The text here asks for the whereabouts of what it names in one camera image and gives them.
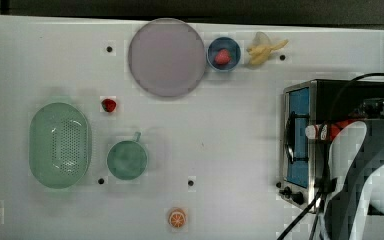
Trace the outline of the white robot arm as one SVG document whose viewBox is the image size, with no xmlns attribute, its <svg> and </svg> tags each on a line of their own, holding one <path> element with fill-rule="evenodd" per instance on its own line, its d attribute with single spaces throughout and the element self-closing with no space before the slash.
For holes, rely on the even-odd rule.
<svg viewBox="0 0 384 240">
<path fill-rule="evenodd" d="M 370 207 L 384 215 L 384 119 L 356 121 L 329 150 L 334 190 L 326 200 L 320 236 L 363 240 Z"/>
</svg>

